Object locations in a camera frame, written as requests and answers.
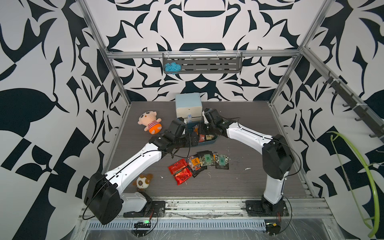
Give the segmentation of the lower red tea bag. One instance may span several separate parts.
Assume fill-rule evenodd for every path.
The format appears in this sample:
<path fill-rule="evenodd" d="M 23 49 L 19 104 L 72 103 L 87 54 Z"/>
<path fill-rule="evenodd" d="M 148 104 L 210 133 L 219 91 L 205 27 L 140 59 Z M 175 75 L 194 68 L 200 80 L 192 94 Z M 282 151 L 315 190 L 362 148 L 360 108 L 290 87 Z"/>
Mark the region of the lower red tea bag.
<path fill-rule="evenodd" d="M 193 173 L 188 168 L 184 168 L 181 171 L 179 171 L 178 173 L 176 173 L 174 175 L 174 178 L 177 182 L 177 185 L 179 186 L 179 185 L 183 184 L 184 182 L 186 182 L 192 176 L 193 176 Z"/>

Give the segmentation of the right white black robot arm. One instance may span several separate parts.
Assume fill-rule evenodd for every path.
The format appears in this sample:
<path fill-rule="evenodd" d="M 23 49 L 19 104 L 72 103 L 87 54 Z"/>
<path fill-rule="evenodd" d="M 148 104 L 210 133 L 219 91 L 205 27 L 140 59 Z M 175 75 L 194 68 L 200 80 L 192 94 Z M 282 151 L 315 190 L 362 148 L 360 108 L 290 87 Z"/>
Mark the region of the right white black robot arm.
<path fill-rule="evenodd" d="M 205 130 L 241 142 L 262 155 L 263 169 L 267 174 L 262 203 L 276 206 L 283 200 L 286 178 L 294 165 L 295 158 L 282 135 L 266 135 L 224 118 L 216 109 L 206 108 L 203 113 Z"/>

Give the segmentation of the pink plush doll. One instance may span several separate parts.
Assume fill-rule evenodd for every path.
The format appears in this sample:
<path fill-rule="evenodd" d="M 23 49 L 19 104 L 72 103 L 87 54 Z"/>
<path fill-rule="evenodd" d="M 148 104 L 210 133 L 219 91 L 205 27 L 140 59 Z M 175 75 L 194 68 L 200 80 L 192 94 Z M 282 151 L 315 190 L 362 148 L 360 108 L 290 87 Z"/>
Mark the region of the pink plush doll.
<path fill-rule="evenodd" d="M 138 124 L 145 127 L 145 132 L 149 132 L 151 135 L 156 135 L 163 128 L 161 121 L 162 119 L 157 118 L 157 112 L 147 111 L 139 117 Z"/>

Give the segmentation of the right controller board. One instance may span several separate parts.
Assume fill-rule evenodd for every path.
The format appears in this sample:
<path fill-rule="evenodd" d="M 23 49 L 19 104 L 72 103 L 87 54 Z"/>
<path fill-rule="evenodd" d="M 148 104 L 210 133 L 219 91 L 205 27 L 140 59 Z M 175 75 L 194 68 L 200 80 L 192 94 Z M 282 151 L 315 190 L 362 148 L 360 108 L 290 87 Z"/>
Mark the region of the right controller board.
<path fill-rule="evenodd" d="M 278 235 L 281 231 L 281 226 L 277 223 L 266 223 L 266 233 L 269 236 Z"/>

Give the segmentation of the orange label tea bag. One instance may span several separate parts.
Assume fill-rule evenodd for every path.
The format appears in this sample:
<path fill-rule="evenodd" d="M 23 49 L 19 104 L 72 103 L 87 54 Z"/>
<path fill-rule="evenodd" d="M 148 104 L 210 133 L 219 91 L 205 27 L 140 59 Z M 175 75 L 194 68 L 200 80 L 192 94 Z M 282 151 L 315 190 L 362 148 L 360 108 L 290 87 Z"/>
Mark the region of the orange label tea bag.
<path fill-rule="evenodd" d="M 190 156 L 187 158 L 187 164 L 192 169 L 192 171 L 197 171 L 201 168 L 201 161 L 197 156 Z"/>

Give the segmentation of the white blue drawer cabinet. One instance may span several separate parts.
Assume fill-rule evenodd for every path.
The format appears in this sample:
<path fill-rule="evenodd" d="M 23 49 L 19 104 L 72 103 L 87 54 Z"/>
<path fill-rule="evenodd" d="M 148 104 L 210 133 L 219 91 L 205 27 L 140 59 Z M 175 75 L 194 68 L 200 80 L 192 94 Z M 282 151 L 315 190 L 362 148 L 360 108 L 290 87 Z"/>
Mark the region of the white blue drawer cabinet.
<path fill-rule="evenodd" d="M 178 94 L 175 98 L 176 116 L 187 123 L 202 120 L 203 105 L 199 93 Z"/>

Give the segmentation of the black tea bag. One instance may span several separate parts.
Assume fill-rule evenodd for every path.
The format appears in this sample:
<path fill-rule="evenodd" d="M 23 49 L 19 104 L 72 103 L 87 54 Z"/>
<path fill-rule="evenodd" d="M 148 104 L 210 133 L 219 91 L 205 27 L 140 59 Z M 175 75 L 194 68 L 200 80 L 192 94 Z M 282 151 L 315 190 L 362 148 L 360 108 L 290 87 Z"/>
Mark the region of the black tea bag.
<path fill-rule="evenodd" d="M 207 166 L 203 166 L 197 170 L 192 170 L 192 174 L 193 174 L 193 177 L 195 178 L 196 176 L 198 176 L 202 171 L 204 170 L 207 170 L 208 167 Z"/>

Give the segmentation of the green label tea bag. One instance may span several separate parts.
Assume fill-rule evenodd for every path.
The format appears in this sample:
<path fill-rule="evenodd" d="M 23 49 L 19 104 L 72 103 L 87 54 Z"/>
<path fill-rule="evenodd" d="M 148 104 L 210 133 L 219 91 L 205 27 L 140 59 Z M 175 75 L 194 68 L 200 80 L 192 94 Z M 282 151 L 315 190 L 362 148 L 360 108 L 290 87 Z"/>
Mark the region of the green label tea bag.
<path fill-rule="evenodd" d="M 215 154 L 215 168 L 228 170 L 230 158 L 227 155 Z"/>
<path fill-rule="evenodd" d="M 211 151 L 203 151 L 201 163 L 203 166 L 214 166 L 216 164 L 215 154 Z"/>

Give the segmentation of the grey wall shelf rack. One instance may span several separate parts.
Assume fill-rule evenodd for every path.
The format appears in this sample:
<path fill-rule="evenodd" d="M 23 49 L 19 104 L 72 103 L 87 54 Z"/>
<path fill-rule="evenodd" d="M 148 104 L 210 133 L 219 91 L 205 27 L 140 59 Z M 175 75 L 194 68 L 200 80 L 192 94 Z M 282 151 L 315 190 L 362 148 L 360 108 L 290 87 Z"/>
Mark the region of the grey wall shelf rack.
<path fill-rule="evenodd" d="M 165 52 L 162 56 L 163 71 L 166 63 L 175 62 L 182 66 L 182 70 L 176 74 L 236 74 L 242 69 L 242 60 L 243 55 L 240 52 L 221 51 Z"/>

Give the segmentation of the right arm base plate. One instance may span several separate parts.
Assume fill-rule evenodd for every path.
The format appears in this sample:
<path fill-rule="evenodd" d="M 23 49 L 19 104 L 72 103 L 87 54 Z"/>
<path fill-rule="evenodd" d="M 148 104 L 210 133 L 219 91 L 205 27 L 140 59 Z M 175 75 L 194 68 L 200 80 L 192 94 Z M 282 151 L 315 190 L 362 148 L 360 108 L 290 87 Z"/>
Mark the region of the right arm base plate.
<path fill-rule="evenodd" d="M 289 211 L 283 199 L 276 204 L 271 204 L 267 200 L 247 200 L 246 211 L 249 217 L 287 217 Z"/>

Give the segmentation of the left controller board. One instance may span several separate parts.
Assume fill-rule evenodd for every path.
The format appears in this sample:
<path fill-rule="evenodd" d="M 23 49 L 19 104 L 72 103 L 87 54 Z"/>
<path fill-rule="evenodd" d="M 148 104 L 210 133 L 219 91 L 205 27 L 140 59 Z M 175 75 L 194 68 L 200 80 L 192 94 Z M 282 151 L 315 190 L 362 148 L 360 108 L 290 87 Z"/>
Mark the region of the left controller board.
<path fill-rule="evenodd" d="M 150 229 L 151 227 L 152 223 L 149 220 L 134 223 L 134 229 Z"/>

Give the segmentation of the blue scrunchie bundle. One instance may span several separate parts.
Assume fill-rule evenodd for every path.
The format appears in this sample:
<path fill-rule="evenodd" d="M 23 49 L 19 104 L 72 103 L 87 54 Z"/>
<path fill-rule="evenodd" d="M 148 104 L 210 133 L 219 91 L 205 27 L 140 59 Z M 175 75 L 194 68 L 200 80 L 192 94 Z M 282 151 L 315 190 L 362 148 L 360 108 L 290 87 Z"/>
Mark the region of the blue scrunchie bundle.
<path fill-rule="evenodd" d="M 175 62 L 172 63 L 166 63 L 164 65 L 164 71 L 168 74 L 176 74 L 182 70 L 182 66 L 180 64 L 177 64 Z"/>

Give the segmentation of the controller board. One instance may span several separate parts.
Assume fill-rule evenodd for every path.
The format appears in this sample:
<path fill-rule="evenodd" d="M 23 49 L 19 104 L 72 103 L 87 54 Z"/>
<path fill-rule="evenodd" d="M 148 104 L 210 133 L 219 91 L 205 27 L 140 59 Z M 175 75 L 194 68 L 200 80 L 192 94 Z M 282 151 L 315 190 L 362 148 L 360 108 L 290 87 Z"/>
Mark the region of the controller board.
<path fill-rule="evenodd" d="M 149 220 L 134 223 L 134 229 L 150 229 L 151 227 L 152 223 Z"/>
<path fill-rule="evenodd" d="M 281 231 L 281 226 L 277 223 L 266 223 L 266 233 L 269 236 L 278 235 Z"/>

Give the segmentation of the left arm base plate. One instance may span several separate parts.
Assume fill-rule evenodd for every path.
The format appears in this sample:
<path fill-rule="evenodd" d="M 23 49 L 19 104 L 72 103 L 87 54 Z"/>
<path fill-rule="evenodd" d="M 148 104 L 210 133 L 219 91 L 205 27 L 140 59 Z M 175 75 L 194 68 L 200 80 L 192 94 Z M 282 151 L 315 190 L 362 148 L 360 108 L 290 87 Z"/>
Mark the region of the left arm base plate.
<path fill-rule="evenodd" d="M 158 214 L 159 217 L 163 217 L 166 210 L 165 201 L 152 201 L 147 203 L 144 208 L 139 212 L 126 212 L 123 213 L 124 218 L 149 218 Z"/>

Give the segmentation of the black hook rail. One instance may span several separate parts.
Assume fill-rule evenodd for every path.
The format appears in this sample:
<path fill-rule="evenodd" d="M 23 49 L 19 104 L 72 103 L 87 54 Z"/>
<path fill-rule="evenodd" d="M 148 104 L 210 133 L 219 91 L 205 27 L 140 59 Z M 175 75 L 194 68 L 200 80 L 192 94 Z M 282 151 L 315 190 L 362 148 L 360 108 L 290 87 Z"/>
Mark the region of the black hook rail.
<path fill-rule="evenodd" d="M 331 71 L 328 72 L 328 79 L 323 82 L 333 89 L 333 96 L 339 96 L 343 101 L 343 107 L 352 110 L 356 115 L 356 122 L 364 122 L 371 130 L 370 138 L 379 139 L 384 142 L 384 120 L 366 103 L 364 102 L 347 84 L 332 76 Z"/>

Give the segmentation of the teal plastic storage box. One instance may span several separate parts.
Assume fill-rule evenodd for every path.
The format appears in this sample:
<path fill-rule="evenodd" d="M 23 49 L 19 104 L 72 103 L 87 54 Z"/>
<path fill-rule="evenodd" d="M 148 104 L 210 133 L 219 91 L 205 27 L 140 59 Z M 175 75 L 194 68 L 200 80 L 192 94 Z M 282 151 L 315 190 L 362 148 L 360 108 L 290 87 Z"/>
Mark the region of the teal plastic storage box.
<path fill-rule="evenodd" d="M 192 147 L 213 144 L 218 138 L 217 135 L 208 134 L 208 127 L 204 121 L 187 123 L 187 127 L 191 135 Z"/>

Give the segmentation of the brown white plush toy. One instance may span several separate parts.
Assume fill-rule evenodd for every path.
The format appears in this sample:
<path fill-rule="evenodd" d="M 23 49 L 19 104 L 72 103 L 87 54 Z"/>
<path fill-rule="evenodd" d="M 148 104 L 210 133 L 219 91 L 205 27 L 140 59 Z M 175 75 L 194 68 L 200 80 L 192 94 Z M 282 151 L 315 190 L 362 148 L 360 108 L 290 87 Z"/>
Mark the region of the brown white plush toy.
<path fill-rule="evenodd" d="M 139 192 L 144 191 L 149 187 L 153 177 L 153 174 L 140 175 L 134 181 L 133 185 L 137 188 Z"/>

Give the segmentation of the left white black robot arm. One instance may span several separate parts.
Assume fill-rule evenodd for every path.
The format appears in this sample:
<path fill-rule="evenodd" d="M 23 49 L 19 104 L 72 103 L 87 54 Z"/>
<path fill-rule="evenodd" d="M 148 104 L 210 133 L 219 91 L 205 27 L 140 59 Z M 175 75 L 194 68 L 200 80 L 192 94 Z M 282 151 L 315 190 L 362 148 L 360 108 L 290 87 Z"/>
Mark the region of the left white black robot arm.
<path fill-rule="evenodd" d="M 130 212 L 140 212 L 149 198 L 141 193 L 123 198 L 122 193 L 144 170 L 166 155 L 175 155 L 180 148 L 197 146 L 199 134 L 188 129 L 182 118 L 173 120 L 167 130 L 156 134 L 135 155 L 105 174 L 92 175 L 84 203 L 103 225 L 114 220 L 124 207 Z"/>

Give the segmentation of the pink label tea bag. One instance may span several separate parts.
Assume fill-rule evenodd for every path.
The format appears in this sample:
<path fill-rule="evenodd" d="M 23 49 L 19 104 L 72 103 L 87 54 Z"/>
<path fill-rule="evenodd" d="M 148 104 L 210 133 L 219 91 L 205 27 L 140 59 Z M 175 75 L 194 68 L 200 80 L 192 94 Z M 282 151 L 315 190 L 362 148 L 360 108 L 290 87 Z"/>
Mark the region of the pink label tea bag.
<path fill-rule="evenodd" d="M 205 142 L 205 141 L 206 141 L 205 135 L 200 135 L 199 136 L 199 143 L 202 143 L 202 142 Z"/>

